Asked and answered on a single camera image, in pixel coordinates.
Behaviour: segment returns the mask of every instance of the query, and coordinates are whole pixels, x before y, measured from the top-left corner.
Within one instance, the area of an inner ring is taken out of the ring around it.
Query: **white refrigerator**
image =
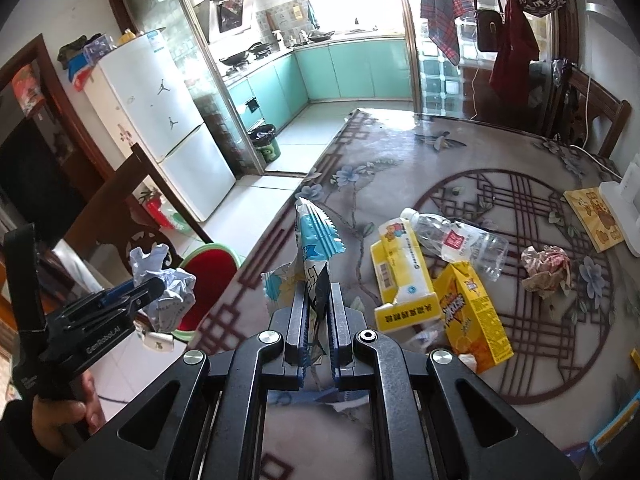
[[[196,108],[159,31],[103,57],[84,86],[125,155],[136,142],[199,221],[236,181]]]

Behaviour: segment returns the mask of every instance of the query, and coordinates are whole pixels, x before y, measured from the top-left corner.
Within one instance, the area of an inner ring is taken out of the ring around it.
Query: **person's arm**
[[[82,388],[85,402],[35,397],[33,403],[14,400],[6,406],[0,432],[8,445],[6,449],[0,447],[0,463],[11,460],[20,465],[25,462],[31,466],[33,476],[25,476],[22,468],[16,466],[15,470],[9,468],[0,476],[2,480],[51,478],[61,459],[73,451],[60,432],[60,426],[84,419],[89,432],[94,434],[104,425],[104,412],[90,372],[82,375]]]

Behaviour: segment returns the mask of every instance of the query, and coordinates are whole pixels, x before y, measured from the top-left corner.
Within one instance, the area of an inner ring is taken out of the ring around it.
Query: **yellow juice box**
[[[407,220],[382,224],[380,241],[370,250],[383,301],[374,311],[380,332],[442,318],[420,245]]]
[[[513,356],[489,296],[469,262],[449,264],[433,283],[456,354],[473,354],[478,373]]]

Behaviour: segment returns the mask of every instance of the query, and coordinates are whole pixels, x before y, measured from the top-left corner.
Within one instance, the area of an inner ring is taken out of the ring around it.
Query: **bottle cap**
[[[400,213],[400,218],[404,218],[405,220],[410,221],[417,214],[418,212],[415,209],[411,209],[410,207],[405,207],[404,209],[402,209],[402,212]]]

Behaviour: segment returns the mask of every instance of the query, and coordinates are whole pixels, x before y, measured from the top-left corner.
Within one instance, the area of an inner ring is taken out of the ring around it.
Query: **white cable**
[[[591,92],[591,76],[589,76],[589,82],[587,83],[587,101],[584,104],[584,127],[586,129],[586,133],[584,134],[584,142],[582,144],[583,149],[587,147],[587,142],[589,141],[589,93],[590,92]]]
[[[586,153],[587,155],[589,155],[591,157],[591,159],[598,165],[600,166],[604,171],[606,171],[607,173],[612,174],[616,179],[618,180],[622,180],[622,177],[619,176],[619,174],[617,174],[615,171],[610,170],[609,168],[607,168],[604,164],[602,164],[597,158],[595,158],[593,155],[591,155],[591,153],[589,153],[587,150],[585,150],[584,148],[581,148],[580,146],[576,146],[575,144],[571,145],[572,148],[577,148],[578,150],[581,150],[582,152]]]
[[[474,86],[476,82],[476,77],[478,77],[478,73],[480,72],[480,65],[476,68],[476,74],[474,78],[471,80],[471,91],[472,91],[472,99],[474,102],[474,112],[476,113],[473,117],[471,117],[471,121],[473,121],[476,117],[478,117],[478,109],[476,108],[476,87]]]

